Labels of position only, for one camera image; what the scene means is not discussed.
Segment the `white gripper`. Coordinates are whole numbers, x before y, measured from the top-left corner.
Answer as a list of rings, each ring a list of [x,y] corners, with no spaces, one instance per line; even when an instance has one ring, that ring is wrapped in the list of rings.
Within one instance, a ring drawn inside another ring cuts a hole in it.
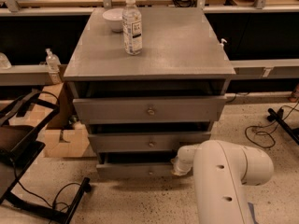
[[[177,156],[171,160],[173,175],[187,175],[195,170],[199,145],[187,145],[178,149]]]

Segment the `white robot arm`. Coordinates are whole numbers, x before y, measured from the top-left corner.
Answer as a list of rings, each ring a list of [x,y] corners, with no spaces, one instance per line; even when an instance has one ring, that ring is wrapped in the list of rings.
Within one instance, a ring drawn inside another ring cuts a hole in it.
[[[264,151],[208,140],[181,147],[172,164],[174,175],[193,173],[199,224],[256,224],[244,187],[271,179],[274,164]]]

